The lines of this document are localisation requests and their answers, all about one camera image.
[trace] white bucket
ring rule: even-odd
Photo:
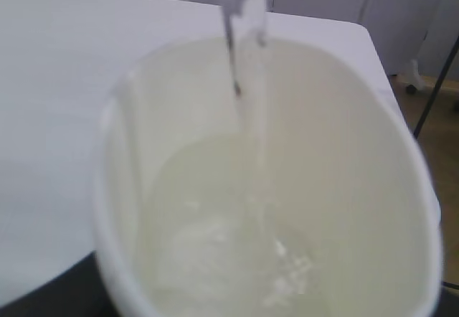
[[[284,217],[318,253],[331,315],[430,315],[440,233],[409,131],[339,59],[294,42],[271,47],[269,133],[283,156],[275,185],[295,197],[283,202]],[[235,131],[225,54],[223,39],[157,51],[120,83],[103,114],[97,257],[126,317],[160,316],[133,261],[139,206],[159,169],[186,145]]]

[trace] wooden floor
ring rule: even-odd
[[[407,95],[405,85],[391,81],[408,126],[414,129],[431,90]],[[459,283],[459,113],[453,103],[459,90],[440,91],[419,137],[442,209],[445,280]]]

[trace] white surface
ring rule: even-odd
[[[173,0],[0,0],[0,19],[2,304],[93,249],[90,154],[116,80],[151,50],[222,26],[217,7]],[[268,21],[273,34],[341,58],[399,113],[364,28],[281,14]]]
[[[362,24],[369,30],[387,74],[417,57],[440,0],[369,0]]]

